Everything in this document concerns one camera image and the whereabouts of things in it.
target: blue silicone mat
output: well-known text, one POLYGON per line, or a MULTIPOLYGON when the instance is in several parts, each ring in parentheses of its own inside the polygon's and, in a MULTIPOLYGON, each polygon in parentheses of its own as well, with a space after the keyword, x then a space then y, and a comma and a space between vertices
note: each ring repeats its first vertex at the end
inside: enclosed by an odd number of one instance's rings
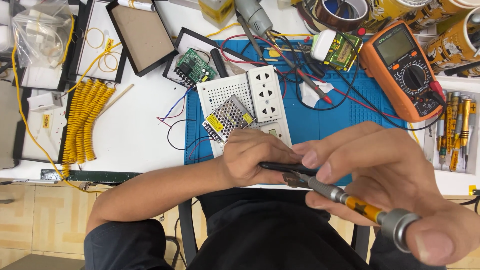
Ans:
MULTIPOLYGON (((241 52, 242 49, 247 45, 247 40, 229 40, 225 47, 236 52, 241 52)), ((266 43, 259 42, 260 46, 268 47, 266 43)), ((253 50, 250 45, 245 51, 244 55, 250 59, 258 61, 258 55, 253 50)), ((268 56, 268 51, 265 50, 265 58, 272 58, 268 56)), ((286 57, 294 57, 291 53, 287 53, 286 57)), ((280 71, 289 71, 290 67, 284 62, 281 61, 281 58, 278 58, 279 62, 272 62, 275 67, 280 71)), ((353 66, 350 72, 343 72, 342 74, 347 78, 347 80, 352 81, 353 75, 355 73, 356 66, 353 66)), ((348 90, 348 85, 343 81, 342 78, 338 76, 334 71, 328 71, 326 73, 324 81, 331 83, 338 90, 346 93, 348 90)), ((362 93, 372 104, 379 108, 382 112, 396 115, 390 101, 387 99, 386 95, 383 93, 382 89, 378 83, 369 78, 365 72, 360 68, 357 79, 354 83, 355 88, 362 93)), ((280 88, 283 93, 285 86, 283 82, 280 82, 280 88)), ((338 104, 342 99, 343 95, 335 92, 334 90, 328 93, 328 96, 333 101, 333 104, 338 104)), ((365 103, 356 93, 353 91, 350 92, 350 96, 365 103)), ((290 137, 292 144, 302 143, 309 140, 320 140, 323 139, 337 131, 350 127, 352 125, 364 122, 364 121, 373 121, 385 128, 392 128, 393 126, 387 122, 380 114, 375 111, 372 111, 368 108, 363 107, 362 105, 347 99, 345 102, 338 108, 328 111, 315 111, 308 109, 301 105, 295 94, 295 84, 288 82, 287 83, 287 94, 283 99, 285 105, 285 112, 287 115, 288 128, 290 130, 290 137)), ((202 128, 201 124, 204 121, 202 108, 200 105, 200 99, 196 92, 190 92, 187 96, 187 105, 186 105, 186 118, 195 121, 187 121, 185 129, 185 147, 192 144, 195 139, 199 137, 207 136, 206 131, 202 128)), ((323 101, 317 102, 316 108, 329 108, 330 105, 326 104, 323 101)), ((407 127, 407 123, 398 119, 391 119, 396 124, 407 127)), ((194 152, 192 153, 195 145, 198 143, 195 142, 192 147, 185 150, 185 160, 184 164, 193 164, 200 161, 206 161, 213 158, 212 148, 209 141, 202 142, 198 145, 194 152)), ((351 176, 346 176, 341 179, 337 185, 347 185, 351 183, 351 176)))

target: wooden stick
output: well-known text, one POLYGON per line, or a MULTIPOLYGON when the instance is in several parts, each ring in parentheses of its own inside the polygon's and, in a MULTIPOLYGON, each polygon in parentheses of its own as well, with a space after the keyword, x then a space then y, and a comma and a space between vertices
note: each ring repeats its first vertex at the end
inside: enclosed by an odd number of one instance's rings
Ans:
MULTIPOLYGON (((267 48, 267 50, 276 50, 275 48, 267 48)), ((282 51, 292 51, 292 49, 281 49, 282 51)), ((302 52, 301 50, 299 49, 295 49, 293 50, 294 52, 302 52)))
POLYGON ((97 119, 104 113, 106 112, 110 107, 112 107, 113 104, 115 104, 115 102, 117 102, 121 97, 123 97, 123 95, 125 95, 128 90, 130 90, 131 88, 133 87, 133 84, 130 85, 129 87, 127 87, 127 89, 125 89, 118 97, 116 97, 114 100, 112 100, 112 102, 110 102, 110 104, 108 104, 97 116, 97 119))

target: black shirt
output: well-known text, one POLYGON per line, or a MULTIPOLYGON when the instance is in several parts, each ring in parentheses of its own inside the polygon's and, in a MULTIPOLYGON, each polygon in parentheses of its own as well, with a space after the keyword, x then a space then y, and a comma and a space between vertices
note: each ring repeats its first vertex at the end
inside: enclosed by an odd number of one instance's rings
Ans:
MULTIPOLYGON (((446 269, 421 264, 381 233, 368 265, 324 215, 286 202, 238 201, 207 222, 209 237, 188 270, 446 269)), ((109 222, 85 239, 86 270, 171 270, 165 248, 159 221, 109 222)))

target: person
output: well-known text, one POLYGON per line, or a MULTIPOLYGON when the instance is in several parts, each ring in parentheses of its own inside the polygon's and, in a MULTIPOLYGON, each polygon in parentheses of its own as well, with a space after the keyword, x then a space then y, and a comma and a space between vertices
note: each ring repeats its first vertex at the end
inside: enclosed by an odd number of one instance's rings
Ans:
POLYGON ((480 217, 442 197, 433 166, 407 132, 364 122, 323 140, 288 148, 257 130, 232 132, 224 155, 139 175, 96 200, 87 225, 87 270, 170 270, 165 233, 151 219, 197 197, 208 238, 189 270, 445 269, 480 244, 480 217), (321 167, 317 179, 333 184, 352 174, 345 190, 390 211, 422 216, 406 233, 411 254, 377 233, 370 263, 328 224, 329 213, 377 226, 316 192, 234 188, 284 184, 261 161, 321 167))

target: red probe tip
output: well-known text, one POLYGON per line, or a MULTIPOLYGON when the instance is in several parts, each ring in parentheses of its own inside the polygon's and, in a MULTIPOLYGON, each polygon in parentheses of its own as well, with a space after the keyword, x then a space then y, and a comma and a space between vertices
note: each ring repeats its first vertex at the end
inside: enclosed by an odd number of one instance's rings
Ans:
POLYGON ((328 104, 330 104, 330 105, 333 105, 332 100, 331 100, 328 96, 325 96, 325 97, 323 98, 323 100, 324 100, 326 103, 328 103, 328 104))

